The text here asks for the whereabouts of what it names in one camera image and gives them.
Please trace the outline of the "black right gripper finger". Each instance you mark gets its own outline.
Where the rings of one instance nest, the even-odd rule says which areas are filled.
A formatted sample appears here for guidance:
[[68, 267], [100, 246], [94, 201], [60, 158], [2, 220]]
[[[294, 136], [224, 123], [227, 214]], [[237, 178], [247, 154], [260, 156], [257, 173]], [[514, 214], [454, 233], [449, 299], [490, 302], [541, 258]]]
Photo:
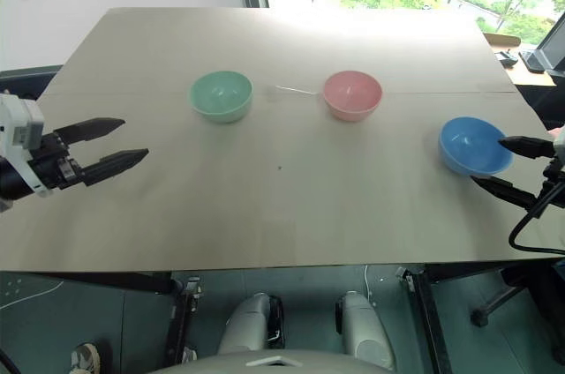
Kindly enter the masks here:
[[552, 141], [525, 136], [501, 138], [499, 144], [517, 155], [537, 159], [539, 157], [553, 158], [554, 145]]
[[479, 187], [489, 192], [496, 198], [502, 199], [510, 204], [519, 206], [523, 209], [532, 209], [534, 205], [549, 193], [553, 187], [560, 182], [555, 179], [547, 178], [543, 183], [538, 195], [517, 189], [512, 183], [502, 180], [495, 176], [477, 177], [471, 176], [471, 179]]

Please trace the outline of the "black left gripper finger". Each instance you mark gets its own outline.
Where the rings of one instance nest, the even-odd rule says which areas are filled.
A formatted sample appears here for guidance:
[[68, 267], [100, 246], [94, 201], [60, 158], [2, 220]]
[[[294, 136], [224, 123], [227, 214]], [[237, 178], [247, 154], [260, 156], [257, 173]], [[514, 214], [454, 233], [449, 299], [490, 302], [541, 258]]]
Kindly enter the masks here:
[[78, 143], [104, 137], [125, 124], [125, 120], [98, 117], [53, 130], [64, 143]]
[[134, 167], [149, 154], [148, 149], [133, 149], [113, 153], [95, 164], [83, 168], [82, 182], [86, 186], [100, 183]]

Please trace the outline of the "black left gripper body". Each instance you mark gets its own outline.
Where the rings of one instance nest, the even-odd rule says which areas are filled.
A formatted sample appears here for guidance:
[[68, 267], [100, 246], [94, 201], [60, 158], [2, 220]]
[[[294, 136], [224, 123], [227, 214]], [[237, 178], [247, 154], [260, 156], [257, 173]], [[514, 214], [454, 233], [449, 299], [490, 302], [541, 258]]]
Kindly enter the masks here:
[[31, 151], [30, 167], [49, 190], [83, 182], [84, 169], [69, 153], [70, 145], [80, 141], [82, 138], [74, 133], [56, 130], [43, 135], [40, 146]]

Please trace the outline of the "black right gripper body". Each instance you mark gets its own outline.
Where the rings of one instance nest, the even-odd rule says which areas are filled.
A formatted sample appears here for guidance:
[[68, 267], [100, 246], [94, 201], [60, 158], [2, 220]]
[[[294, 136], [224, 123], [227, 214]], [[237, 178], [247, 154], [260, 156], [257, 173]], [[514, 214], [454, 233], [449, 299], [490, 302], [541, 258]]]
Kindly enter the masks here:
[[564, 164], [557, 157], [550, 160], [548, 165], [543, 171], [543, 176], [546, 179], [542, 185], [542, 194], [547, 194], [554, 187], [564, 183]]

